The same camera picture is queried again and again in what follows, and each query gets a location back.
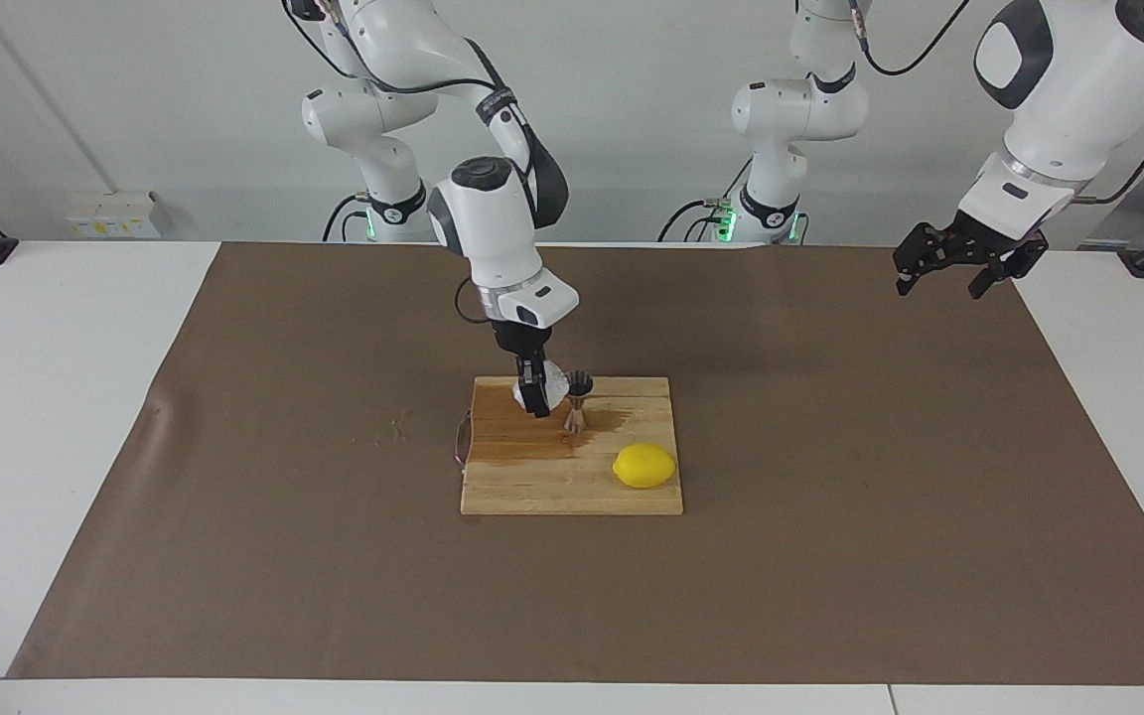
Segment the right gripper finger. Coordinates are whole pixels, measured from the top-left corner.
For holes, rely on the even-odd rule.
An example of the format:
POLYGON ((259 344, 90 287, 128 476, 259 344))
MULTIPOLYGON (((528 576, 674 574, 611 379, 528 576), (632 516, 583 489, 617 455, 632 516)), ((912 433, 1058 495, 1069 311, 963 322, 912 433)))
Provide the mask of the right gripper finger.
POLYGON ((545 358, 517 359, 517 390, 521 406, 534 418, 549 418, 553 413, 549 398, 546 397, 545 358))

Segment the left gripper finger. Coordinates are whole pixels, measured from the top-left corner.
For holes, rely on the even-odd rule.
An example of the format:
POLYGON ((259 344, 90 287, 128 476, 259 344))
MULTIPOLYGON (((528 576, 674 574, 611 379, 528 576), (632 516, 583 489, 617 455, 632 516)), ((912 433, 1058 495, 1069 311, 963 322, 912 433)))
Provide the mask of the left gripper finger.
POLYGON ((893 251, 896 291, 907 297, 927 273, 944 270, 966 259, 966 240, 950 229, 917 223, 893 251))
POLYGON ((1044 240, 1044 237, 1034 236, 1034 238, 1018 244, 1004 256, 999 256, 994 251, 990 251, 988 257, 980 264, 980 271, 968 284, 968 295, 975 300, 982 299, 999 283, 1022 279, 1044 256, 1048 249, 1049 243, 1044 240))

